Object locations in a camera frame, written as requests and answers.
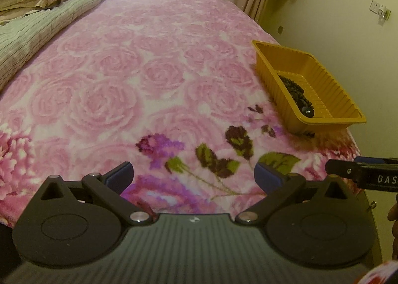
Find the yellow plastic basket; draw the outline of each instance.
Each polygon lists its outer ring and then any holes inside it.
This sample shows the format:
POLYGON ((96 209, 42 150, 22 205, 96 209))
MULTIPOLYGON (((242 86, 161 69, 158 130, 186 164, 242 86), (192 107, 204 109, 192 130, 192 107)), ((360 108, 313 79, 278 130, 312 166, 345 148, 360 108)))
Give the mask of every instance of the yellow plastic basket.
POLYGON ((313 55, 260 41, 253 44, 257 52, 257 74, 276 102, 289 132, 327 132, 366 122, 358 106, 313 55), (300 112, 278 74, 304 89, 304 96, 314 106, 313 118, 300 112))

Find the electrical outlet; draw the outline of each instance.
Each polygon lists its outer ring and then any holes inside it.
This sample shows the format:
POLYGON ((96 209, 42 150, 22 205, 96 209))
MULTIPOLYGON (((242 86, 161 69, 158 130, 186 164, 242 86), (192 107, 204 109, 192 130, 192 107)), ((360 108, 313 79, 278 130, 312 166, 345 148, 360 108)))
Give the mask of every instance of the electrical outlet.
POLYGON ((373 11, 375 14, 379 14, 380 4, 378 2, 372 1, 370 11, 373 11))

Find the pink floral blanket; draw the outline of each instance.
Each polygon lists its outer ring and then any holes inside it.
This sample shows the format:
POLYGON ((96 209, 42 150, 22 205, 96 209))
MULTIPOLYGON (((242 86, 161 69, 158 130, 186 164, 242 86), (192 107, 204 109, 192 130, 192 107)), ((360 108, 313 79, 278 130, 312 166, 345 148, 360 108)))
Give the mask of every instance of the pink floral blanket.
POLYGON ((254 73, 253 39, 222 0, 104 0, 35 55, 0 100, 0 221, 13 226, 50 174, 134 165, 122 194, 154 212, 230 213, 261 200, 253 167, 325 178, 352 160, 346 130, 286 132, 254 73))

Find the white wall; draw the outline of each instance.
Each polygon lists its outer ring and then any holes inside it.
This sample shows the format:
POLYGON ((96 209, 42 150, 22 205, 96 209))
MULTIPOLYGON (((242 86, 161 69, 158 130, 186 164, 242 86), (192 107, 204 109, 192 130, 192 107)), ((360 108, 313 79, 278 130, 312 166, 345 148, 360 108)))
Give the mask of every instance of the white wall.
MULTIPOLYGON (((359 105, 368 122, 350 130, 363 155, 398 157, 398 0, 375 1, 392 11, 384 25, 369 10, 372 0, 268 0, 260 23, 281 44, 313 53, 359 105)), ((389 259, 395 195, 367 194, 378 203, 375 221, 389 259)))

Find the hand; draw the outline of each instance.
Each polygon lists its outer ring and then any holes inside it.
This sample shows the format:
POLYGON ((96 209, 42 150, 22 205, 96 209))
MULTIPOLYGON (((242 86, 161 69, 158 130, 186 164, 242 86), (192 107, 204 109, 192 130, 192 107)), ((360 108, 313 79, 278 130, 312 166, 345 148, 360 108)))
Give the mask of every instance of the hand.
POLYGON ((396 196, 397 203, 391 208, 387 219, 389 221, 395 220, 393 224, 393 236, 394 236, 394 243, 393 243, 393 259, 397 259, 398 256, 398 194, 396 196))

